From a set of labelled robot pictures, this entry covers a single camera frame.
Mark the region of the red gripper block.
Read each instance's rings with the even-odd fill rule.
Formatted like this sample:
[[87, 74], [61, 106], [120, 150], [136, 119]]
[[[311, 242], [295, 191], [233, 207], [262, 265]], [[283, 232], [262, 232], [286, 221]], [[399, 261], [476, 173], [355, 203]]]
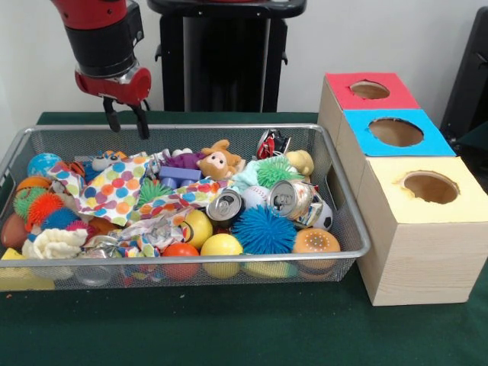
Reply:
[[75, 82], [79, 89], [89, 95], [103, 97], [103, 107], [108, 125], [113, 132], [120, 132], [120, 123], [114, 109], [115, 101], [129, 105], [136, 115], [136, 126], [142, 140], [149, 139], [146, 112], [140, 104], [149, 96], [152, 79], [147, 68], [133, 67], [128, 73], [103, 79], [85, 75], [79, 68], [75, 70]]

